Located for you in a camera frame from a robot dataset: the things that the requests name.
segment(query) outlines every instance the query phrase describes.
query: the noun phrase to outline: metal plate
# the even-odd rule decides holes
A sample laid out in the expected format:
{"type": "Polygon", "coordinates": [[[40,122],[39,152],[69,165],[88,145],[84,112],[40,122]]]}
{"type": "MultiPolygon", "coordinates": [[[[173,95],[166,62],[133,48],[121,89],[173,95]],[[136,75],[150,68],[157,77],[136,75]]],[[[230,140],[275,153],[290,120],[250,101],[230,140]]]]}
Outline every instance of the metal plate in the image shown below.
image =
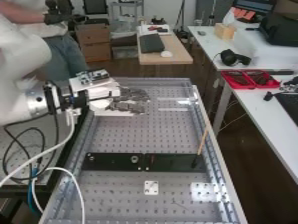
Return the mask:
{"type": "Polygon", "coordinates": [[[140,171],[144,155],[137,153],[87,153],[83,170],[140,171]]]}
{"type": "Polygon", "coordinates": [[[145,170],[150,172],[206,172],[202,156],[196,154],[146,154],[145,170]]]}

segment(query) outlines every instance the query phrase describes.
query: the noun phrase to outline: cable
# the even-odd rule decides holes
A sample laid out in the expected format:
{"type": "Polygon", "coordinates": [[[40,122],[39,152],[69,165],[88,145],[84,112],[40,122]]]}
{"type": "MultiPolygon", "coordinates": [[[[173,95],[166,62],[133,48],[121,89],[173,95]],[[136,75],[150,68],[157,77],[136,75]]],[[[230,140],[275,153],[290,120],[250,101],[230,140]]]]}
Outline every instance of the cable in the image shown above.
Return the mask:
{"type": "MultiPolygon", "coordinates": [[[[64,172],[67,172],[67,174],[72,177],[73,183],[75,183],[76,188],[77,188],[77,193],[79,193],[80,201],[81,201],[81,213],[83,213],[81,223],[85,224],[85,203],[84,203],[83,194],[81,194],[81,189],[80,189],[80,186],[79,186],[76,177],[75,177],[73,174],[72,174],[67,169],[64,169],[64,168],[60,168],[60,167],[49,167],[49,168],[47,168],[47,171],[48,171],[48,170],[60,170],[60,171],[64,171],[64,172]]],[[[32,195],[33,195],[33,199],[35,199],[36,206],[37,206],[40,212],[43,213],[44,210],[43,210],[43,208],[41,208],[41,206],[40,206],[40,203],[39,203],[39,200],[37,200],[37,197],[36,197],[36,194],[35,194],[35,181],[36,181],[36,179],[33,179],[33,181],[32,181],[32,195]]]]}
{"type": "Polygon", "coordinates": [[[4,183],[11,179],[11,177],[20,172],[20,170],[28,166],[33,161],[36,161],[39,158],[41,158],[44,155],[47,155],[48,153],[53,152],[57,148],[60,148],[71,139],[73,132],[75,132],[75,118],[73,118],[73,114],[72,111],[67,111],[68,117],[69,117],[69,122],[71,122],[71,132],[69,135],[67,136],[67,138],[53,147],[51,147],[49,149],[47,149],[43,153],[37,154],[35,157],[32,157],[25,163],[23,163],[1,180],[0,182],[0,187],[3,187],[4,183]]]}
{"type": "MultiPolygon", "coordinates": [[[[55,126],[56,126],[56,139],[55,139],[55,145],[57,145],[57,143],[59,143],[59,135],[60,135],[60,133],[59,133],[59,129],[60,129],[60,128],[59,128],[57,115],[55,114],[53,117],[55,117],[55,126]]],[[[20,146],[21,149],[23,149],[23,151],[25,152],[25,154],[27,154],[27,158],[31,159],[29,153],[28,153],[28,151],[27,151],[24,145],[23,145],[23,144],[20,143],[20,141],[17,140],[23,134],[25,134],[25,133],[27,133],[28,131],[31,131],[31,130],[37,131],[37,132],[40,133],[40,135],[41,135],[41,142],[43,142],[43,143],[41,143],[41,144],[43,144],[43,146],[41,146],[41,152],[43,152],[44,149],[45,149],[45,136],[44,136],[43,131],[40,131],[39,128],[28,128],[25,131],[23,131],[23,132],[15,137],[15,136],[11,134],[11,132],[8,131],[8,129],[7,129],[8,126],[4,127],[4,130],[5,130],[7,134],[11,136],[11,138],[13,139],[13,141],[11,142],[11,144],[9,144],[9,146],[8,146],[7,151],[5,151],[5,153],[4,153],[4,157],[3,157],[3,171],[4,171],[5,175],[8,175],[8,171],[7,171],[7,155],[8,155],[8,152],[9,152],[11,147],[12,147],[12,145],[13,145],[15,142],[19,144],[19,146],[20,146]]],[[[20,184],[19,181],[23,181],[23,180],[32,180],[33,178],[39,177],[39,176],[44,173],[45,169],[49,167],[49,165],[51,165],[51,163],[52,163],[52,161],[53,161],[55,155],[56,155],[56,151],[52,153],[52,156],[51,156],[51,158],[49,158],[49,161],[48,161],[48,163],[45,164],[43,170],[41,170],[39,173],[36,173],[35,176],[32,176],[32,164],[29,164],[29,173],[31,173],[29,177],[25,177],[25,178],[12,177],[12,178],[11,178],[12,181],[15,181],[17,184],[20,184]]],[[[43,158],[40,158],[40,159],[37,160],[37,166],[39,166],[39,167],[40,167],[41,162],[43,162],[43,158]]]]}
{"type": "Polygon", "coordinates": [[[36,197],[36,194],[35,194],[35,182],[36,182],[36,178],[32,180],[32,184],[31,184],[31,187],[32,187],[32,196],[33,196],[33,199],[35,199],[35,204],[36,204],[36,207],[37,209],[40,210],[41,213],[44,213],[44,210],[40,206],[40,203],[39,203],[39,200],[37,200],[37,197],[36,197]]]}
{"type": "Polygon", "coordinates": [[[234,102],[234,103],[232,102],[230,105],[229,105],[228,108],[226,108],[226,111],[228,111],[234,105],[237,105],[238,103],[240,103],[238,101],[234,102]]]}
{"type": "MultiPolygon", "coordinates": [[[[8,135],[11,136],[11,138],[13,139],[13,141],[11,142],[8,148],[7,148],[5,152],[4,152],[4,156],[3,156],[3,171],[4,171],[5,175],[8,174],[8,171],[7,171],[7,155],[8,155],[8,152],[9,152],[11,148],[12,148],[12,145],[13,145],[15,142],[17,142],[17,144],[20,145],[21,150],[24,151],[24,153],[25,153],[25,155],[27,155],[27,158],[28,158],[28,159],[31,158],[29,153],[28,153],[28,151],[27,151],[24,145],[23,145],[23,144],[19,142],[19,140],[17,140],[17,139],[21,137],[21,135],[25,134],[25,133],[27,133],[28,131],[31,131],[31,130],[35,130],[35,131],[37,131],[37,132],[40,133],[41,138],[43,138],[43,143],[44,143],[44,133],[40,131],[40,129],[37,129],[37,128],[28,128],[28,129],[25,129],[25,130],[24,130],[24,131],[15,137],[15,136],[11,134],[11,132],[7,130],[7,128],[4,127],[4,131],[7,132],[7,134],[8,134],[8,135]]],[[[12,177],[11,179],[12,179],[12,181],[16,182],[17,184],[21,184],[21,183],[20,183],[21,180],[32,179],[32,164],[29,164],[29,177],[28,177],[28,178],[17,178],[17,177],[12,177]]]]}
{"type": "MultiPolygon", "coordinates": [[[[39,169],[35,168],[33,171],[32,171],[32,176],[35,176],[37,172],[39,172],[39,169]]],[[[32,183],[31,183],[31,181],[29,181],[29,184],[28,184],[28,192],[27,192],[27,202],[28,202],[31,211],[32,211],[36,215],[39,215],[39,213],[37,213],[36,210],[35,210],[33,204],[32,204],[32,186],[33,186],[33,185],[32,185],[32,183]]]]}
{"type": "Polygon", "coordinates": [[[234,123],[236,121],[238,121],[244,116],[246,115],[246,113],[245,114],[242,114],[237,119],[234,119],[230,123],[228,123],[226,125],[225,125],[225,127],[220,130],[220,131],[222,131],[232,123],[234,123]]]}
{"type": "Polygon", "coordinates": [[[216,56],[214,56],[214,58],[213,58],[213,60],[212,60],[212,63],[210,63],[210,66],[209,66],[209,70],[208,70],[208,81],[206,81],[206,83],[205,83],[205,87],[204,87],[204,93],[202,93],[202,98],[205,97],[205,95],[206,95],[206,88],[208,88],[208,84],[209,84],[209,75],[210,75],[210,72],[212,72],[212,65],[213,65],[213,62],[214,62],[214,60],[216,60],[216,58],[217,58],[217,56],[220,55],[221,53],[218,53],[216,56]]]}

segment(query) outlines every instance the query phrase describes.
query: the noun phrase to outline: black object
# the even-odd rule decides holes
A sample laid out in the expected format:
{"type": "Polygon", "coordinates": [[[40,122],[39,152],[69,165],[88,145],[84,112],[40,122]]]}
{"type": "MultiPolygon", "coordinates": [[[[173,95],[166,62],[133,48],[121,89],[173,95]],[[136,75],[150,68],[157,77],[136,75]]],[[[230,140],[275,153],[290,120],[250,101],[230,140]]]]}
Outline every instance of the black object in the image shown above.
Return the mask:
{"type": "Polygon", "coordinates": [[[107,0],[84,0],[83,8],[87,15],[108,14],[107,0]]]}
{"type": "Polygon", "coordinates": [[[282,71],[269,71],[270,75],[294,75],[295,72],[291,70],[282,70],[282,71]]]}
{"type": "Polygon", "coordinates": [[[242,63],[244,65],[249,65],[252,62],[252,58],[236,54],[230,49],[221,52],[221,60],[222,63],[228,66],[233,66],[236,63],[242,63]]]}
{"type": "Polygon", "coordinates": [[[162,52],[165,45],[157,33],[140,37],[140,45],[142,53],[162,52]]]}
{"type": "Polygon", "coordinates": [[[266,96],[263,97],[263,100],[265,101],[270,101],[273,99],[273,93],[271,92],[267,92],[266,96]]]}
{"type": "Polygon", "coordinates": [[[152,23],[153,23],[153,25],[165,25],[166,21],[165,21],[164,18],[157,19],[157,17],[154,16],[153,19],[152,19],[152,23]]]}
{"type": "Polygon", "coordinates": [[[204,158],[194,154],[146,154],[144,167],[149,172],[206,172],[204,158]]]}
{"type": "Polygon", "coordinates": [[[258,28],[246,28],[245,30],[248,30],[248,31],[256,31],[256,30],[258,30],[258,28]]]}
{"type": "Polygon", "coordinates": [[[278,93],[275,97],[291,117],[293,121],[298,126],[298,94],[293,93],[278,93]]]}
{"type": "Polygon", "coordinates": [[[285,82],[283,85],[298,85],[298,77],[295,77],[291,81],[285,82]]]}
{"type": "Polygon", "coordinates": [[[105,18],[88,19],[85,21],[85,24],[105,24],[108,26],[109,25],[109,20],[105,19],[105,18]]]}
{"type": "Polygon", "coordinates": [[[168,30],[168,29],[158,28],[158,29],[157,29],[157,32],[158,32],[158,33],[168,33],[169,30],[168,30]]]}
{"type": "Polygon", "coordinates": [[[234,0],[233,6],[240,9],[254,11],[257,15],[273,12],[277,0],[234,0]]]}
{"type": "Polygon", "coordinates": [[[83,170],[141,171],[141,153],[87,153],[83,170]]]}
{"type": "Polygon", "coordinates": [[[182,5],[181,5],[181,8],[180,8],[180,14],[178,14],[178,18],[177,18],[177,22],[176,22],[176,26],[178,25],[180,23],[180,18],[182,19],[182,22],[181,22],[181,27],[180,27],[180,30],[174,30],[174,33],[177,34],[177,36],[182,39],[188,39],[188,35],[189,33],[184,30],[184,12],[185,12],[185,0],[182,0],[182,5]]]}
{"type": "Polygon", "coordinates": [[[298,47],[298,14],[273,13],[262,20],[259,31],[273,45],[298,47]]]}
{"type": "Polygon", "coordinates": [[[44,15],[44,23],[47,25],[53,25],[61,22],[68,22],[73,19],[72,15],[61,15],[61,14],[45,14],[44,15]]]}

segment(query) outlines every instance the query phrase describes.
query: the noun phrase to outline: optical breadboard table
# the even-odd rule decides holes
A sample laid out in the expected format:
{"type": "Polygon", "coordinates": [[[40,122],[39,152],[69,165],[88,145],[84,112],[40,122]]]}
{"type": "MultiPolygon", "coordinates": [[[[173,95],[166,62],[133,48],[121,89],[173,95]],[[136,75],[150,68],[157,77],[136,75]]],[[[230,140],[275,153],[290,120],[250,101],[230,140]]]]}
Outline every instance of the optical breadboard table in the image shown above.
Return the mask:
{"type": "MultiPolygon", "coordinates": [[[[213,131],[204,146],[204,172],[83,170],[91,153],[196,154],[208,115],[189,79],[116,78],[144,89],[150,102],[134,117],[88,114],[65,168],[83,191],[87,223],[248,223],[213,131]],[[146,181],[158,183],[146,195],[146,181]]],[[[40,224],[80,223],[81,205],[71,178],[63,176],[40,224]]]]}

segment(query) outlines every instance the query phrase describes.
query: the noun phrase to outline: white wall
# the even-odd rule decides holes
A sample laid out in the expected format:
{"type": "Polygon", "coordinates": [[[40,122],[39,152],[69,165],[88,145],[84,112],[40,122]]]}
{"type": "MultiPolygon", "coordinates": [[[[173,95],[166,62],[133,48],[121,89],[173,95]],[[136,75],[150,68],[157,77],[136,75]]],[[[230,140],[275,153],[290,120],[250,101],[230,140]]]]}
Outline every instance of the white wall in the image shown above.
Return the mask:
{"type": "MultiPolygon", "coordinates": [[[[145,1],[145,17],[152,19],[156,15],[157,18],[165,18],[168,24],[176,24],[180,7],[182,0],[144,0],[145,1]]],[[[75,13],[84,14],[83,0],[72,0],[75,6],[75,13]]],[[[124,13],[133,14],[133,8],[124,9],[124,13]]],[[[186,0],[185,3],[185,26],[193,25],[196,14],[196,0],[186,0]]]]}

